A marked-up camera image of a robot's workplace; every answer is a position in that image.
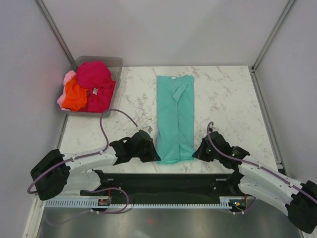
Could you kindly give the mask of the teal t shirt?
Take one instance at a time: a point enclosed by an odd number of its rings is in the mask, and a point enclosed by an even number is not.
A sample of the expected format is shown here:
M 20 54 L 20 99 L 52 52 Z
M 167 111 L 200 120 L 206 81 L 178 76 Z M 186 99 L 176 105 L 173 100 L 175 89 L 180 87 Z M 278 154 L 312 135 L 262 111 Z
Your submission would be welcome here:
M 157 77 L 156 150 L 161 164 L 193 159 L 194 102 L 193 76 Z

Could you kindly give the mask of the clear plastic bin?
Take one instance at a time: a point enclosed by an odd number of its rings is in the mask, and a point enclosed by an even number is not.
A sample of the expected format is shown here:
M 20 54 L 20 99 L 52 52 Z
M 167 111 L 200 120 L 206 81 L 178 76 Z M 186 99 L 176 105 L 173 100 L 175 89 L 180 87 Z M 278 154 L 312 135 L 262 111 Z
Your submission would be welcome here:
M 121 58 L 116 58 L 116 57 L 98 57 L 98 56 L 80 56 L 75 60 L 75 63 L 73 66 L 71 66 L 70 71 L 73 70 L 77 73 L 78 67 L 85 63 L 85 62 L 93 62 L 93 61 L 101 61 L 103 62 L 110 72 L 112 73 L 112 80 L 116 82 L 115 89 L 113 92 L 112 100 L 110 103 L 109 109 L 112 108 L 113 102 L 115 99 L 116 92 L 120 86 L 120 77 L 121 77 L 121 72 L 122 72 L 122 67 L 123 67 L 123 59 Z M 91 115 L 100 115 L 101 113 L 89 113 L 89 112 L 81 112 L 81 111 L 71 111 L 65 108 L 60 108 L 62 111 L 68 112 L 68 113 L 74 113 L 74 114 L 91 114 Z

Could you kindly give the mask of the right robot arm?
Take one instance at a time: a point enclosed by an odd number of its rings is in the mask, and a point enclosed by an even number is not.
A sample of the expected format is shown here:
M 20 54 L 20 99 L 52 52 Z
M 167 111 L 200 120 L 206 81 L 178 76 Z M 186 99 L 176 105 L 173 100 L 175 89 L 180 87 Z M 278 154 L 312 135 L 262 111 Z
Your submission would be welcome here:
M 300 182 L 260 163 L 248 151 L 230 146 L 217 131 L 210 132 L 193 157 L 205 162 L 218 160 L 234 172 L 227 180 L 228 192 L 256 197 L 284 213 L 301 231 L 317 227 L 317 185 Z

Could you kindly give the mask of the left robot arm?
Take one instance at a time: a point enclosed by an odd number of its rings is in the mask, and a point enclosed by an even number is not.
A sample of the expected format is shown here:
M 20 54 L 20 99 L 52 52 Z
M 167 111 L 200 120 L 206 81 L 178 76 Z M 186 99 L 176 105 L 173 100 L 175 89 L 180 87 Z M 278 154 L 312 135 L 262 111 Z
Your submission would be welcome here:
M 30 171 L 30 175 L 35 193 L 42 201 L 68 190 L 93 190 L 103 195 L 108 191 L 108 182 L 97 172 L 90 176 L 85 176 L 84 172 L 128 163 L 132 158 L 138 158 L 142 163 L 160 161 L 153 139 L 143 130 L 132 137 L 113 141 L 107 148 L 85 153 L 62 154 L 59 149 L 51 150 Z

